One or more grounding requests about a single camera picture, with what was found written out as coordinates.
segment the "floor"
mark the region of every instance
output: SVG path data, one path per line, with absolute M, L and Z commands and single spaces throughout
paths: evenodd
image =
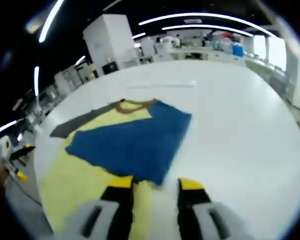
M 268 71 L 263 71 L 262 68 L 258 68 L 257 70 L 253 69 L 253 71 L 269 83 L 270 75 Z M 289 101 L 285 100 L 284 97 L 282 98 L 300 127 L 300 110 L 291 106 Z M 27 166 L 19 166 L 19 169 L 29 177 L 27 182 L 19 182 L 19 185 L 29 196 L 40 203 L 32 154 L 30 154 L 27 159 Z M 15 209 L 16 214 L 20 217 L 20 220 L 23 221 L 24 225 L 35 237 L 52 234 L 52 229 L 50 228 L 42 206 L 25 195 L 20 187 L 11 180 L 7 183 L 6 197 Z

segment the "blue container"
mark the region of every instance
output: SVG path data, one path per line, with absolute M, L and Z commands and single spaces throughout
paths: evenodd
M 244 48 L 240 45 L 234 45 L 232 47 L 233 50 L 233 55 L 238 56 L 238 57 L 243 57 L 244 56 Z

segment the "t-shirt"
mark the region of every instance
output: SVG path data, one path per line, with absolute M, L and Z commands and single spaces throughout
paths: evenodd
M 114 111 L 127 116 L 147 111 L 150 117 L 77 131 L 66 151 L 119 176 L 161 185 L 188 129 L 191 114 L 157 100 L 132 110 L 124 109 L 122 104 L 119 102 Z
M 163 48 L 166 52 L 173 48 L 172 42 L 175 40 L 172 36 L 165 36 L 162 41 Z
M 67 153 L 66 148 L 73 141 L 76 133 L 78 131 L 85 132 L 129 122 L 152 119 L 156 116 L 156 114 L 154 114 L 155 112 L 150 110 L 150 105 L 140 108 L 144 106 L 143 103 L 123 100 L 119 105 L 122 109 L 135 110 L 139 108 L 139 110 L 125 114 L 117 110 L 117 104 L 118 103 L 114 103 L 92 110 L 91 112 L 93 114 L 88 112 L 86 113 L 89 114 L 88 116 L 83 117 L 81 115 L 80 117 L 71 119 L 57 126 L 56 129 L 58 129 L 58 131 L 54 131 L 55 135 L 52 137 L 66 138 L 66 140 L 57 151 L 45 177 L 38 183 L 44 212 L 54 231 L 61 231 L 67 221 L 67 217 L 71 215 L 78 206 L 100 198 L 107 184 L 118 178 L 116 174 L 112 174 L 98 165 L 90 164 L 89 161 L 85 159 Z M 181 112 L 172 106 L 169 107 L 173 109 L 172 112 Z M 143 181 L 142 183 L 152 186 L 149 182 Z M 151 214 L 150 212 L 152 210 L 148 203 L 151 201 L 149 199 L 151 196 L 152 191 L 150 187 L 148 187 L 146 191 L 134 193 L 135 215 L 137 210 L 141 211 L 142 209 L 146 213 L 145 215 Z M 143 208 L 140 206 L 140 201 L 144 204 Z M 143 219 L 142 223 L 140 221 L 139 223 L 138 221 L 134 222 L 132 228 L 135 224 L 142 225 L 141 229 L 147 225 L 145 223 L 147 217 L 140 216 L 140 218 Z M 143 232 L 141 229 L 140 226 L 137 227 L 137 232 L 142 235 Z
M 156 54 L 155 44 L 156 42 L 150 37 L 142 39 L 141 48 L 144 57 L 152 57 Z
M 181 46 L 181 40 L 180 40 L 180 38 L 176 37 L 174 39 L 174 41 L 175 41 L 175 46 L 179 48 Z

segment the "ceiling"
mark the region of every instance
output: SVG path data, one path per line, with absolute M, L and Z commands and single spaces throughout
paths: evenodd
M 245 0 L 122 0 L 106 11 L 103 8 L 114 0 L 64 0 L 45 41 L 39 43 L 54 1 L 21 2 L 0 3 L 4 12 L 0 22 L 0 125 L 20 117 L 12 112 L 12 108 L 19 98 L 33 89 L 35 66 L 40 66 L 39 89 L 42 90 L 54 81 L 56 73 L 73 65 L 82 55 L 89 57 L 82 32 L 101 14 L 127 15 L 133 35 L 142 32 L 155 35 L 163 32 L 162 27 L 185 24 L 185 18 L 170 18 L 138 25 L 144 20 L 176 13 L 217 13 L 257 25 L 270 24 L 255 4 Z M 195 18 L 201 18 L 203 24 L 239 30 L 247 27 L 216 17 Z

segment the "window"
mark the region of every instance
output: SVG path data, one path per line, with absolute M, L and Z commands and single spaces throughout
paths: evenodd
M 283 71 L 287 67 L 287 52 L 285 40 L 279 37 L 269 37 L 269 63 L 278 66 Z
M 265 36 L 255 35 L 253 37 L 253 53 L 259 55 L 261 59 L 266 59 L 266 39 Z

